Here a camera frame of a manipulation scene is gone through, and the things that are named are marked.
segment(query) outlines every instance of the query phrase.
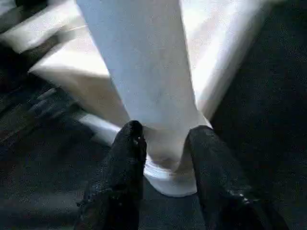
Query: white cylinder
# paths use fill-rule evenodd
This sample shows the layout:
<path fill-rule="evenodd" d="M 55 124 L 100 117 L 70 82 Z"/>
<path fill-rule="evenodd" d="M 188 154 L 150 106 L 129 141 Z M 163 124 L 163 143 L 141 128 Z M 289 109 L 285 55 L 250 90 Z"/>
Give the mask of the white cylinder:
<path fill-rule="evenodd" d="M 183 146 L 208 122 L 195 106 L 178 0 L 77 3 L 130 118 L 145 126 L 145 176 L 163 194 L 195 193 Z"/>

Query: dark floor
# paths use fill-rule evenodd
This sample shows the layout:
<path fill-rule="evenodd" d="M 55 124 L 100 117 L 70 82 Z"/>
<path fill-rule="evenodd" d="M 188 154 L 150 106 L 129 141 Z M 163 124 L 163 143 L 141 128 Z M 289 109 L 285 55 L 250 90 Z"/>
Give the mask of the dark floor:
<path fill-rule="evenodd" d="M 307 229 L 307 7 L 266 20 L 212 120 L 291 229 Z"/>
<path fill-rule="evenodd" d="M 80 130 L 75 123 L 57 121 L 37 128 L 14 147 L 18 158 L 6 161 L 6 174 L 1 180 L 3 228 L 72 226 L 76 202 L 109 150 L 91 141 L 90 136 L 88 130 Z M 140 229 L 204 229 L 195 195 L 169 198 L 155 191 L 145 179 L 144 188 Z"/>

